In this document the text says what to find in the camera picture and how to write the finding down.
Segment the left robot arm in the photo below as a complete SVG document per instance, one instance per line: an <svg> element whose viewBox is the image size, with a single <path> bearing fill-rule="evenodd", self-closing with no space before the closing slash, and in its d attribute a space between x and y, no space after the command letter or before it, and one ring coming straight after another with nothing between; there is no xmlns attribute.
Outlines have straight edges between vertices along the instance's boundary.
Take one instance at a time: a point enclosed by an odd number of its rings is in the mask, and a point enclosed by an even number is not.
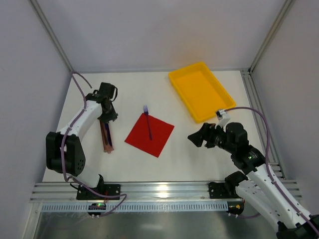
<svg viewBox="0 0 319 239"><path fill-rule="evenodd" d="M81 141L92 124L99 120L102 124L115 121L118 117L113 101L118 89L102 82L100 88L85 97L84 108L60 131L49 132L46 136L46 166L72 178L80 184L96 188L102 176L86 165L86 157Z"/></svg>

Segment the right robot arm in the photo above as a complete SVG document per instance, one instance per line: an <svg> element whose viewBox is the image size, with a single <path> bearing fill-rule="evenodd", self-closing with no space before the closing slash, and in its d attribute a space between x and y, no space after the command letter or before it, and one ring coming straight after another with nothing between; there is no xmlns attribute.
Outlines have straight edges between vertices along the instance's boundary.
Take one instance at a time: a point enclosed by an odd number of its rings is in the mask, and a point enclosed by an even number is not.
<svg viewBox="0 0 319 239"><path fill-rule="evenodd" d="M225 128L204 123L187 137L196 147L219 147L231 155L237 172L225 178L225 187L263 216L279 239L317 239L319 217L306 210L266 164L264 155L249 144L247 131L238 122Z"/></svg>

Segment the purple plastic fork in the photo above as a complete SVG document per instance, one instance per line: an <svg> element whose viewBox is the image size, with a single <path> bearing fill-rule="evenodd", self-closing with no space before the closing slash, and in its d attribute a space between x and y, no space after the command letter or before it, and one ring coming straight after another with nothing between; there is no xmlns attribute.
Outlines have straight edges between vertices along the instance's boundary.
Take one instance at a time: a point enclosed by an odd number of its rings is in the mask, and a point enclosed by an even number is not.
<svg viewBox="0 0 319 239"><path fill-rule="evenodd" d="M144 114L145 114L146 120L147 120L148 131L149 131L149 138L150 138L150 140L152 140L152 139L153 139L153 136L152 136L152 130L151 130L151 126L150 126L148 106L147 106L147 105L144 105L144 106L143 106L143 110L144 110Z"/></svg>

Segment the dark blue plastic spoon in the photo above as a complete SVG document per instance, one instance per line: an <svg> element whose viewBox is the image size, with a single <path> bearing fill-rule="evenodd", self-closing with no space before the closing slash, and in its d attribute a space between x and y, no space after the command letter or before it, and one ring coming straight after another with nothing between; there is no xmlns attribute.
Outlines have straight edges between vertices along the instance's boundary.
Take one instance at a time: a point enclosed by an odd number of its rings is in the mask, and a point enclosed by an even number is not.
<svg viewBox="0 0 319 239"><path fill-rule="evenodd" d="M110 146L112 146L112 140L111 140L111 135L110 135L109 124L108 124L108 123L105 123L105 124L104 124L104 127L105 127L105 130L106 130L106 137L107 137L108 144L109 144Z"/></svg>

